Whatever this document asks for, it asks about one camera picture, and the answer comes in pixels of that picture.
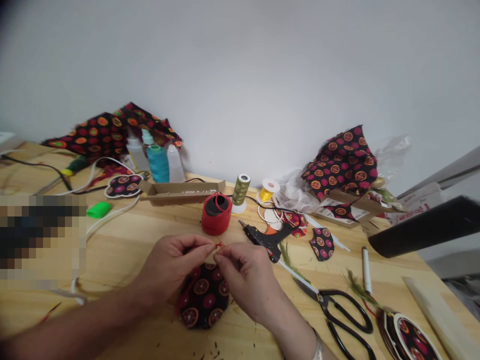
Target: yellow thread spool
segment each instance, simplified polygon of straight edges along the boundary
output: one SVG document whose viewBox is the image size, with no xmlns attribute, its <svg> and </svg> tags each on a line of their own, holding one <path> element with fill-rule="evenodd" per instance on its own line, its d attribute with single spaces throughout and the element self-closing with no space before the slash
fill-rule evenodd
<svg viewBox="0 0 480 360">
<path fill-rule="evenodd" d="M 257 200 L 264 203 L 270 201 L 273 194 L 277 193 L 280 190 L 280 185 L 273 179 L 264 179 L 262 181 L 263 188 L 256 195 Z"/>
</svg>

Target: black scissors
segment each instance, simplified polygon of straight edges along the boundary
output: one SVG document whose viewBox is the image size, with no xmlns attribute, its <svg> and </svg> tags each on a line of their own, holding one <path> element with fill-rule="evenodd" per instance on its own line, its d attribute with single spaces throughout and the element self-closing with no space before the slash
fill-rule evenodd
<svg viewBox="0 0 480 360">
<path fill-rule="evenodd" d="M 348 295 L 346 292 L 340 291 L 340 290 L 319 290 L 318 292 L 312 291 L 310 288 L 306 287 L 304 284 L 302 284 L 298 279 L 293 278 L 293 280 L 296 282 L 296 284 L 303 290 L 305 294 L 307 294 L 309 297 L 311 297 L 313 300 L 315 300 L 317 303 L 320 304 L 321 309 L 323 313 L 325 314 L 327 318 L 327 325 L 328 328 L 330 329 L 331 334 L 333 335 L 333 338 L 335 339 L 336 344 L 340 348 L 340 350 L 345 354 L 345 356 L 348 358 L 348 360 L 356 360 L 345 348 L 344 343 L 342 342 L 342 339 L 340 339 L 339 334 L 337 333 L 337 330 L 335 329 L 335 325 L 339 326 L 343 330 L 345 330 L 347 333 L 352 335 L 355 339 L 357 339 L 363 347 L 366 349 L 368 352 L 368 358 L 369 360 L 377 360 L 375 357 L 375 353 L 370 347 L 370 345 L 361 337 L 358 335 L 355 331 L 353 331 L 351 328 L 349 328 L 347 325 L 345 325 L 343 322 L 338 320 L 336 317 L 334 317 L 330 312 L 329 312 L 329 303 L 333 303 L 335 307 L 343 314 L 345 317 L 350 320 L 353 325 L 355 325 L 358 329 L 363 331 L 364 333 L 371 334 L 374 332 L 374 326 L 372 324 L 372 321 L 370 320 L 369 316 L 365 312 L 365 310 L 362 308 L 362 306 L 355 301 L 353 297 Z M 332 296 L 338 295 L 341 297 L 346 298 L 348 301 L 350 301 L 360 312 L 363 320 L 365 320 L 365 326 L 359 323 L 357 320 L 355 320 L 338 302 L 336 302 Z"/>
</svg>

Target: scissors blade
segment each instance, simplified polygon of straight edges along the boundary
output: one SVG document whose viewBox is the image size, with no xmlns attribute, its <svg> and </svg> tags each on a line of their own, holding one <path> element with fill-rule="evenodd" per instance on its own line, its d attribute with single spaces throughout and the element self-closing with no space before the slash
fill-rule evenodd
<svg viewBox="0 0 480 360">
<path fill-rule="evenodd" d="M 313 300 L 315 300 L 317 303 L 320 303 L 320 300 L 319 300 L 319 293 L 318 292 L 314 292 L 312 289 L 306 287 L 304 284 L 302 284 L 298 279 L 296 278 L 293 278 L 293 281 L 295 281 L 295 283 L 298 285 L 298 287 L 300 289 L 303 290 L 303 292 L 305 294 L 307 294 L 309 297 L 311 297 Z"/>
</svg>

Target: wooden board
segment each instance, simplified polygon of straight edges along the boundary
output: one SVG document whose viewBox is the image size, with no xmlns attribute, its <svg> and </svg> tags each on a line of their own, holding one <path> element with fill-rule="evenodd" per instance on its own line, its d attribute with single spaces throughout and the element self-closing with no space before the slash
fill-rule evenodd
<svg viewBox="0 0 480 360">
<path fill-rule="evenodd" d="M 71 158 L 54 153 L 43 154 L 30 161 L 44 162 L 56 167 L 65 167 Z M 90 169 L 84 169 L 74 176 L 72 185 L 83 185 L 90 175 Z M 17 194 L 33 194 L 56 174 L 49 169 L 25 165 L 10 165 L 0 169 L 0 184 L 18 187 Z M 64 192 L 58 185 L 48 194 Z M 233 184 L 227 183 L 227 194 L 233 192 Z M 88 205 L 104 200 L 102 191 L 83 195 Z M 129 204 L 131 199 L 115 201 L 113 209 Z M 247 242 L 247 238 L 238 223 L 257 226 L 266 230 L 265 223 L 257 214 L 257 206 L 247 199 L 248 208 L 240 215 L 233 215 L 228 230 L 218 237 L 212 237 L 224 244 Z M 139 202 L 127 213 L 115 217 L 102 226 L 87 244 L 87 269 L 80 277 L 80 284 L 91 300 L 100 297 L 111 289 L 123 287 L 131 281 L 143 265 L 152 246 L 163 235 L 194 232 L 202 234 L 200 226 L 201 204 L 152 207 L 148 201 Z M 87 227 L 94 220 L 87 218 Z M 453 293 L 443 284 L 435 273 L 416 254 L 410 253 L 393 259 L 377 254 L 369 245 L 367 236 L 361 227 L 347 229 L 326 220 L 317 220 L 327 227 L 339 240 L 351 249 L 351 252 L 337 248 L 327 262 L 318 262 L 308 243 L 313 236 L 312 229 L 302 238 L 289 236 L 288 247 L 292 261 L 300 271 L 320 289 L 340 289 L 350 294 L 343 274 L 351 269 L 362 277 L 362 246 L 370 251 L 370 271 L 373 294 L 382 304 L 389 306 L 413 319 L 433 340 L 444 359 L 448 359 L 432 328 L 419 309 L 415 299 L 404 284 L 402 277 L 412 277 L 428 282 L 446 300 L 460 322 L 469 331 L 473 339 L 480 339 L 480 323 L 468 312 Z M 377 226 L 385 228 L 385 220 L 375 218 Z M 317 303 L 297 287 L 290 275 L 279 265 L 273 265 L 275 276 L 295 306 L 318 331 L 323 341 L 333 350 L 339 359 L 344 355 L 331 336 L 325 317 Z M 62 301 L 54 316 L 75 308 L 72 299 L 62 298 L 48 291 L 0 291 L 0 321 L 6 335 L 14 334 L 34 326 L 54 305 Z M 339 330 L 345 345 L 357 359 L 365 359 L 366 352 L 355 339 Z M 362 334 L 373 348 L 377 359 L 391 359 L 380 333 L 375 326 L 373 334 Z M 172 305 L 160 306 L 158 311 L 147 320 L 133 328 L 114 346 L 106 351 L 101 359 L 282 359 L 272 335 L 261 325 L 255 324 L 234 302 L 228 306 L 225 314 L 211 330 L 187 330 L 174 314 Z"/>
</svg>

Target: left hand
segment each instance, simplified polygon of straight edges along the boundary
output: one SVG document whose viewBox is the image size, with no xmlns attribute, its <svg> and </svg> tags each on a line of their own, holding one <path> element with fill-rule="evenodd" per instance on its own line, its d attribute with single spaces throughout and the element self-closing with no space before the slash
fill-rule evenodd
<svg viewBox="0 0 480 360">
<path fill-rule="evenodd" d="M 212 240 L 198 234 L 164 236 L 153 246 L 129 288 L 143 304 L 164 304 L 214 249 Z"/>
</svg>

